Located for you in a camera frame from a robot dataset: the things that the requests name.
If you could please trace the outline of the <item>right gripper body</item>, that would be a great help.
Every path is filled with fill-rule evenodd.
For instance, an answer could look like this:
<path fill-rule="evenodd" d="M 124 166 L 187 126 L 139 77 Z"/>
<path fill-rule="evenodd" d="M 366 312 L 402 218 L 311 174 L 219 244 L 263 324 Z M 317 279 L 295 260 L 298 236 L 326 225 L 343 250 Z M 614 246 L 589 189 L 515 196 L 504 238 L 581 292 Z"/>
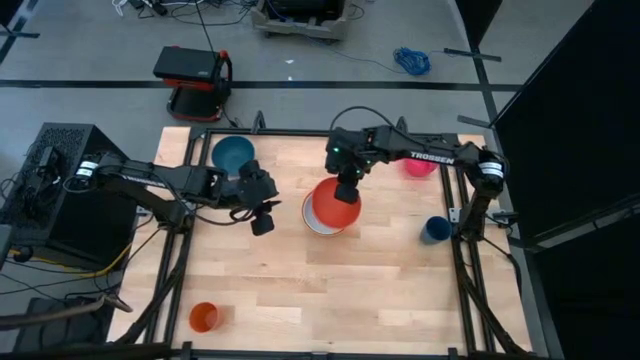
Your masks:
<path fill-rule="evenodd" d="M 358 183 L 375 165 L 368 145 L 364 131 L 341 127 L 331 130 L 325 148 L 325 169 L 336 175 L 339 183 Z"/>

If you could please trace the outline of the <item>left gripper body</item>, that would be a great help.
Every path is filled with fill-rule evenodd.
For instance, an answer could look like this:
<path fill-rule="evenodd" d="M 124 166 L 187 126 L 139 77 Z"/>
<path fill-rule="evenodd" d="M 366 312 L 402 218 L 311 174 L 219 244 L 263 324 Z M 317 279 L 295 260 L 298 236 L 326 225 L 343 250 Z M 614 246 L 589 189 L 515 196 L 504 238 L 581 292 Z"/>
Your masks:
<path fill-rule="evenodd" d="M 250 160 L 239 168 L 239 178 L 234 181 L 239 204 L 254 209 L 279 195 L 275 180 L 260 167 L 257 160 Z"/>

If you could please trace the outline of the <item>orange bowl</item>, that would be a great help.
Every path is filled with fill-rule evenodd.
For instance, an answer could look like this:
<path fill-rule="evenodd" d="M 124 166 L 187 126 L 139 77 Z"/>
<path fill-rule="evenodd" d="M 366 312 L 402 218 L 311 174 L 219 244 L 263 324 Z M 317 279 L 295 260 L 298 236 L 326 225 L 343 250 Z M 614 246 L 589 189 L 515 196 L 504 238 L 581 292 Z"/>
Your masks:
<path fill-rule="evenodd" d="M 312 193 L 312 210 L 316 219 L 322 224 L 335 229 L 344 229 L 358 219 L 362 202 L 360 198 L 353 204 L 338 200 L 335 197 L 338 185 L 336 177 L 322 180 Z"/>

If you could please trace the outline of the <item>teal bowl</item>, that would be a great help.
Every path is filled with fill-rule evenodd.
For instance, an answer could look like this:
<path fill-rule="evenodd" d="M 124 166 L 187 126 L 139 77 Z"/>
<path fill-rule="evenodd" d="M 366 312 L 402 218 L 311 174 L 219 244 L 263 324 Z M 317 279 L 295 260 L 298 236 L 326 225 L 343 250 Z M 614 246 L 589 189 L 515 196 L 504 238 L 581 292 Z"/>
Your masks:
<path fill-rule="evenodd" d="M 239 169 L 254 157 L 254 145 L 242 136 L 228 136 L 219 140 L 211 153 L 213 165 L 225 170 L 229 176 L 238 176 Z"/>

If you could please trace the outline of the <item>pink bowl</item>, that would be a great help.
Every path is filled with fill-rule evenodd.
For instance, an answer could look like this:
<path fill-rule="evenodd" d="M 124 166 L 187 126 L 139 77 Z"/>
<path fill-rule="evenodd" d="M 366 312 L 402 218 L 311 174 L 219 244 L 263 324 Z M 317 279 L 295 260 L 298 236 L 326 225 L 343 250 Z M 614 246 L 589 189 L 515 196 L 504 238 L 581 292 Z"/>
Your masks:
<path fill-rule="evenodd" d="M 404 159 L 403 169 L 405 173 L 414 178 L 425 178 L 438 169 L 439 165 L 433 162 L 415 159 Z"/>

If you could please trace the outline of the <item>blue cup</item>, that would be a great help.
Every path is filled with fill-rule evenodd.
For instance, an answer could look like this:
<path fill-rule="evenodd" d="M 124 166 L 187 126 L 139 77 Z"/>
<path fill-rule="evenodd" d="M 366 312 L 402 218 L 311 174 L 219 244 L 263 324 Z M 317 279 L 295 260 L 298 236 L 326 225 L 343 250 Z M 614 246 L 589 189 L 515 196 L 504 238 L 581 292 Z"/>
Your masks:
<path fill-rule="evenodd" d="M 452 235 L 452 226 L 447 218 L 430 217 L 421 229 L 420 241 L 425 245 L 435 245 L 447 241 Z"/>

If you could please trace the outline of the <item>orange cup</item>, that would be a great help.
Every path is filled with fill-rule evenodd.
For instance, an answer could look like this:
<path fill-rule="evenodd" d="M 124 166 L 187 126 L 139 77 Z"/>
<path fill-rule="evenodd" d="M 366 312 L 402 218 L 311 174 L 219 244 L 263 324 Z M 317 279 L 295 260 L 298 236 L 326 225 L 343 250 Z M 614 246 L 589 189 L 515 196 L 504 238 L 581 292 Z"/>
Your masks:
<path fill-rule="evenodd" d="M 205 333 L 218 328 L 223 321 L 222 311 L 213 303 L 196 304 L 189 314 L 189 325 L 198 333 Z"/>

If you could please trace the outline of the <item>black and red cart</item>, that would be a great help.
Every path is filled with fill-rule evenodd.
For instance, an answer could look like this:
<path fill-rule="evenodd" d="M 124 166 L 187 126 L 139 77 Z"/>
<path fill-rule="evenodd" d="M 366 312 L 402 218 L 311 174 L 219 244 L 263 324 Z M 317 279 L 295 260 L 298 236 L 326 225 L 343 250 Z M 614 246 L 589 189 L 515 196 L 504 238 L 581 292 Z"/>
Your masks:
<path fill-rule="evenodd" d="M 153 74 L 173 89 L 167 112 L 175 119 L 216 122 L 231 95 L 233 66 L 226 50 L 165 46 Z"/>

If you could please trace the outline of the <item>grey dolly with black case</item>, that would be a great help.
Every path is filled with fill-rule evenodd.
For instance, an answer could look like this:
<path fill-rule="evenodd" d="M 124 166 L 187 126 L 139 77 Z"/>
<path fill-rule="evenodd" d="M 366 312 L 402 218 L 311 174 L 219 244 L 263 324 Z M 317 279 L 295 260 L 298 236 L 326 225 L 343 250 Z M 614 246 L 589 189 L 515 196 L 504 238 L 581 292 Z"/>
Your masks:
<path fill-rule="evenodd" d="M 353 0 L 257 0 L 250 9 L 255 29 L 269 35 L 344 40 Z"/>

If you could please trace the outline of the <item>black metal floor bar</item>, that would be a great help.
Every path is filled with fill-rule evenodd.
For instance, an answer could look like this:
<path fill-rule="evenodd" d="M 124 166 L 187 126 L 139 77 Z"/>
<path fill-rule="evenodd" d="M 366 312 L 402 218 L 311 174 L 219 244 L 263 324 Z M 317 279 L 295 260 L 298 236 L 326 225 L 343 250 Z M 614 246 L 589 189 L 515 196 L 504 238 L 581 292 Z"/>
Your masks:
<path fill-rule="evenodd" d="M 472 59 L 479 59 L 479 60 L 491 61 L 491 62 L 502 62 L 502 57 L 500 56 L 482 54 L 479 52 L 463 51 L 463 50 L 457 50 L 457 49 L 451 49 L 451 48 L 444 48 L 443 52 L 451 56 L 468 57 Z"/>

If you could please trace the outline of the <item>black computer tower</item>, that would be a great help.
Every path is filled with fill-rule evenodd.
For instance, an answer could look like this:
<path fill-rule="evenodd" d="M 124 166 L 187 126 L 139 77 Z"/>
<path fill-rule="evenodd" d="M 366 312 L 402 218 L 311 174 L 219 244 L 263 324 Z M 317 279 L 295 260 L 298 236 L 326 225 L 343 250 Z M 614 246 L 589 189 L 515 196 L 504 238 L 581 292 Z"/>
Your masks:
<path fill-rule="evenodd" d="M 63 182 L 82 157 L 123 152 L 90 124 L 46 123 L 28 150 L 16 184 L 0 209 L 16 250 L 98 271 L 130 243 L 137 205 L 111 192 L 68 193 Z"/>

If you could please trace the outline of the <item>black room divider panel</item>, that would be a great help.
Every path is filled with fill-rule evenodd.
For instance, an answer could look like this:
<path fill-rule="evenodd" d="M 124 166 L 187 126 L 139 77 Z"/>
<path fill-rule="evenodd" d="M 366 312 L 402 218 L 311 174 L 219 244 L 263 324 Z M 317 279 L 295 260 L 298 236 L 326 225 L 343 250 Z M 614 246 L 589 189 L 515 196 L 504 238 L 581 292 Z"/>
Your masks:
<path fill-rule="evenodd" d="M 478 47 L 503 0 L 455 0 L 469 44 Z"/>

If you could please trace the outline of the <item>large black divider panel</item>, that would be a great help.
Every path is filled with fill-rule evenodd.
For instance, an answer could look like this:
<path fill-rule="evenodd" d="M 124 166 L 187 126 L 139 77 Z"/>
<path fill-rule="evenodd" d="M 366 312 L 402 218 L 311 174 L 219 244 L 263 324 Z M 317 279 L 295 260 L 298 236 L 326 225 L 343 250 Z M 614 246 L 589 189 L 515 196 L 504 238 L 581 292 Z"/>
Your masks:
<path fill-rule="evenodd" d="M 595 0 L 494 131 L 523 246 L 640 205 L 640 0 Z"/>

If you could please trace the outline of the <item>dark grey floor box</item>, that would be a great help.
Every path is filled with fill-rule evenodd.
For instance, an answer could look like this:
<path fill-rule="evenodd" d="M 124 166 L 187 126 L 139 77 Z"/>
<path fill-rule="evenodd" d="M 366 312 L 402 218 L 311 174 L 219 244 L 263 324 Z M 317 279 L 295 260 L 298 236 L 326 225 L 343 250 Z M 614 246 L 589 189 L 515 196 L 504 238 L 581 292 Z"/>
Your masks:
<path fill-rule="evenodd" d="M 58 311 L 93 301 L 94 298 L 90 297 L 68 298 L 61 302 L 31 298 L 26 313 L 32 315 Z M 100 344 L 106 340 L 113 313 L 112 307 L 105 306 L 95 312 L 21 328 L 11 351 L 28 352 L 71 345 Z"/>

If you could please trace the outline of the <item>black metal table frame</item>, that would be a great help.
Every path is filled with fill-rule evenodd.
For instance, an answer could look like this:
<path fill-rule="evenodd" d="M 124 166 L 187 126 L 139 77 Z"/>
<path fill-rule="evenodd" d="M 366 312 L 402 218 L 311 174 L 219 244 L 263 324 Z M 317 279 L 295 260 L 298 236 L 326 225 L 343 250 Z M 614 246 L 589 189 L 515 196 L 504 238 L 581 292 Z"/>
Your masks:
<path fill-rule="evenodd" d="M 275 229 L 263 236 L 247 224 L 215 226 L 198 220 L 188 236 L 169 237 L 153 225 L 135 237 L 138 253 L 125 272 L 121 294 L 135 312 L 150 302 L 163 267 L 182 245 L 189 255 L 178 293 L 163 304 L 147 335 L 165 342 L 173 358 L 225 354 L 242 357 L 371 358 L 387 354 L 465 354 L 497 349 L 457 278 L 482 279 L 487 302 L 514 342 L 531 341 L 497 226 L 474 245 L 425 245 L 419 235 L 433 216 L 465 203 L 472 188 L 453 169 L 424 179 L 407 177 L 398 163 L 377 165 L 360 184 L 358 221 L 335 236 L 312 232 L 302 204 L 326 177 L 322 130 L 261 129 L 252 136 L 256 156 L 275 178 Z M 210 302 L 221 325 L 198 333 L 191 309 Z"/>

